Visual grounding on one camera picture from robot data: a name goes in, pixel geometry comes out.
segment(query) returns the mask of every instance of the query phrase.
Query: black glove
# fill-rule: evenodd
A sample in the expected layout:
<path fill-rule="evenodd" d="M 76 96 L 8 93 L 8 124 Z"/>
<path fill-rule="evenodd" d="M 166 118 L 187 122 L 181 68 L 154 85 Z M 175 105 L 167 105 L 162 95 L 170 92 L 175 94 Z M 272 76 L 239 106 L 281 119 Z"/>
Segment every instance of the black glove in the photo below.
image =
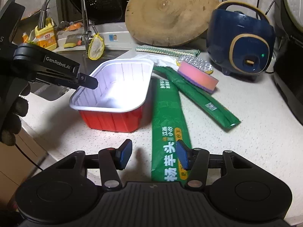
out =
<path fill-rule="evenodd" d="M 20 95 L 27 96 L 30 93 L 31 86 L 28 84 Z M 22 97 L 17 97 L 10 111 L 7 113 L 1 128 L 1 142 L 8 146 L 14 146 L 16 138 L 21 130 L 21 120 L 19 116 L 24 117 L 28 112 L 28 102 Z"/>

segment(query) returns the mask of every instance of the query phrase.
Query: red plastic container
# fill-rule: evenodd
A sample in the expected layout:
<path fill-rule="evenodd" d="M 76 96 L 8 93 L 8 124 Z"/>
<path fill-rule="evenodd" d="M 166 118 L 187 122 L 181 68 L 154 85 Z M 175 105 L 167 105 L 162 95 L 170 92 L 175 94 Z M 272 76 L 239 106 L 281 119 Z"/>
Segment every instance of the red plastic container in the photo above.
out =
<path fill-rule="evenodd" d="M 139 127 L 154 63 L 146 59 L 115 59 L 90 75 L 96 89 L 78 88 L 69 100 L 92 129 L 132 132 Z"/>
<path fill-rule="evenodd" d="M 139 128 L 143 106 L 127 113 L 79 111 L 89 128 L 116 132 L 132 132 Z"/>

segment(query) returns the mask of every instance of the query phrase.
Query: green plastic bag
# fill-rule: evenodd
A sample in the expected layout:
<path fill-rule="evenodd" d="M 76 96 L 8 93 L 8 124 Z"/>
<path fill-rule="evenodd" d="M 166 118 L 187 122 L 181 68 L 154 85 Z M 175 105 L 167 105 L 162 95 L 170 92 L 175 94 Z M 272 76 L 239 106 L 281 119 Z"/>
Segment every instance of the green plastic bag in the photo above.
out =
<path fill-rule="evenodd" d="M 182 139 L 191 148 L 178 89 L 168 80 L 155 81 L 155 102 L 152 118 L 153 181 L 185 182 L 188 172 L 176 155 L 176 141 Z"/>
<path fill-rule="evenodd" d="M 223 129 L 231 129 L 241 121 L 216 101 L 210 94 L 191 84 L 170 67 L 155 66 L 154 70 L 164 73 L 184 95 L 201 107 Z"/>

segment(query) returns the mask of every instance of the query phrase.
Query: magnetic round pad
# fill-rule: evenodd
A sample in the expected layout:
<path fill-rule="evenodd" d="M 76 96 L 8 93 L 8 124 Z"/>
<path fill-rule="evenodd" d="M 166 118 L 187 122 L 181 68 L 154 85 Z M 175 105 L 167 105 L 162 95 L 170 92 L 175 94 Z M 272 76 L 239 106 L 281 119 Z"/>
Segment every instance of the magnetic round pad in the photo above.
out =
<path fill-rule="evenodd" d="M 209 198 L 222 213 L 250 222 L 284 218 L 292 201 L 289 187 L 257 166 L 227 169 L 210 186 Z"/>
<path fill-rule="evenodd" d="M 68 169 L 41 172 L 16 191 L 20 213 L 33 222 L 59 224 L 81 217 L 95 204 L 96 185 Z"/>

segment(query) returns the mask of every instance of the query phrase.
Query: yellow detergent bottle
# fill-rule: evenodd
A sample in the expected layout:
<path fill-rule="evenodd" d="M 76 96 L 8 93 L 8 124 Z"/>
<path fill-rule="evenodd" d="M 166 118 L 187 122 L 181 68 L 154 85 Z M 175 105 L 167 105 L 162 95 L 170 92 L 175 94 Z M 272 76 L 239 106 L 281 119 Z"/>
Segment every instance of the yellow detergent bottle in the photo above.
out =
<path fill-rule="evenodd" d="M 38 30 L 38 26 L 35 28 L 37 45 L 48 50 L 54 50 L 57 47 L 57 42 L 54 32 L 54 22 L 52 18 L 46 18 L 45 24 L 46 26 L 41 30 Z"/>

